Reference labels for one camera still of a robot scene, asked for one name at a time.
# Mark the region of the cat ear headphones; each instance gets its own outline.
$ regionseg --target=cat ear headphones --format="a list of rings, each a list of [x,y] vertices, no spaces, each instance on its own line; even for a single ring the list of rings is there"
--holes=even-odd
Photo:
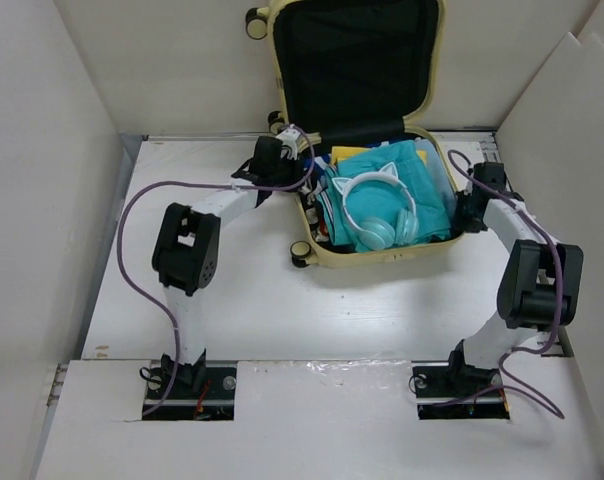
[[[398,212],[395,228],[378,217],[367,217],[358,225],[349,213],[346,206],[349,193],[356,186],[371,181],[383,182],[398,187],[398,192],[406,200],[409,208]],[[333,185],[342,194],[342,211],[347,223],[365,247],[378,251],[385,250],[393,245],[409,245],[415,240],[419,228],[415,200],[406,185],[398,178],[395,163],[385,165],[379,172],[365,172],[354,178],[335,177],[333,178]]]

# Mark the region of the white table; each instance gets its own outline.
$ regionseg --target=white table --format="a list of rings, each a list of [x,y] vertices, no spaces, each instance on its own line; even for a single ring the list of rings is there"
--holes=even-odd
[[[445,149],[484,161],[478,142],[453,138],[443,143]],[[127,200],[159,180],[224,182],[253,146],[254,141],[147,142]],[[143,197],[129,217],[126,265],[158,298],[164,297],[151,254],[164,210],[208,193],[161,188]],[[285,194],[222,231],[216,276],[201,292],[209,359],[446,358],[495,311],[507,254],[492,232],[467,235],[445,254],[348,270],[293,267],[289,246],[303,238],[302,221]],[[124,283],[114,250],[82,358],[173,353],[168,319]]]
[[[465,138],[449,137],[443,147],[483,161],[480,144]],[[252,148],[251,141],[146,143],[129,197],[162,179],[224,181]],[[130,217],[126,264],[160,298],[150,259],[163,211],[202,195],[165,188]],[[120,279],[112,255],[37,480],[604,478],[571,358],[509,360],[558,403],[565,421],[516,395],[508,395],[510,421],[417,418],[409,360],[445,359],[495,310],[507,255],[493,233],[467,235],[445,254],[348,270],[294,268],[288,247],[302,238],[285,196],[222,232],[219,268],[203,297],[208,357],[260,360],[238,364],[232,422],[139,421],[145,384],[137,371],[173,353],[172,336],[162,313]],[[345,361],[359,358],[373,360]]]

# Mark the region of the headphone ear cup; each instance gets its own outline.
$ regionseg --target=headphone ear cup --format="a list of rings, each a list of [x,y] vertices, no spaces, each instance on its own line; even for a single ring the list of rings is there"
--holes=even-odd
[[[395,244],[399,246],[409,245],[418,233],[418,219],[413,212],[402,209],[398,213],[395,225]]]
[[[364,231],[358,232],[358,238],[365,247],[378,251],[393,245],[395,230],[384,220],[369,217],[360,224],[360,227]]]
[[[398,218],[395,221],[395,244],[398,246],[406,244],[406,238],[410,233],[407,225],[408,213],[409,211],[403,208],[398,212]]]

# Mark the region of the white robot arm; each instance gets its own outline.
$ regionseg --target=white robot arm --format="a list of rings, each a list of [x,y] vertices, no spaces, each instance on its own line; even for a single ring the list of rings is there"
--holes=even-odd
[[[462,340],[443,365],[414,364],[414,377],[420,377],[422,384],[422,390],[416,392],[418,398],[463,398],[498,384],[501,381],[500,360],[505,354],[539,332],[551,330],[558,305],[556,289],[554,284],[540,282],[540,273],[552,281],[558,280],[547,243],[549,239],[561,262],[560,326],[573,320],[577,308],[582,250],[575,245],[559,243],[546,232],[549,239],[544,238],[522,218],[521,212],[540,227],[522,199],[507,191],[502,164],[477,164],[469,173],[504,199],[494,198],[470,183],[469,188],[458,193],[454,225],[459,231],[468,233],[493,230],[510,256],[498,289],[497,311],[484,326]]]

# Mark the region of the open suitcase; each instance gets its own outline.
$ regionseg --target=open suitcase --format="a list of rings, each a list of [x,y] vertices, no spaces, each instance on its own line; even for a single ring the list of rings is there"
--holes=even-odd
[[[296,124],[309,133],[316,154],[333,146],[422,137],[443,159],[435,138],[412,121],[433,94],[444,14],[443,0],[272,0],[269,7],[249,10],[247,34],[266,37],[275,60],[282,111],[269,115],[270,129]],[[307,234],[307,251],[292,247],[297,266],[403,260],[440,252],[459,238],[341,253],[314,240],[303,202],[296,198]]]

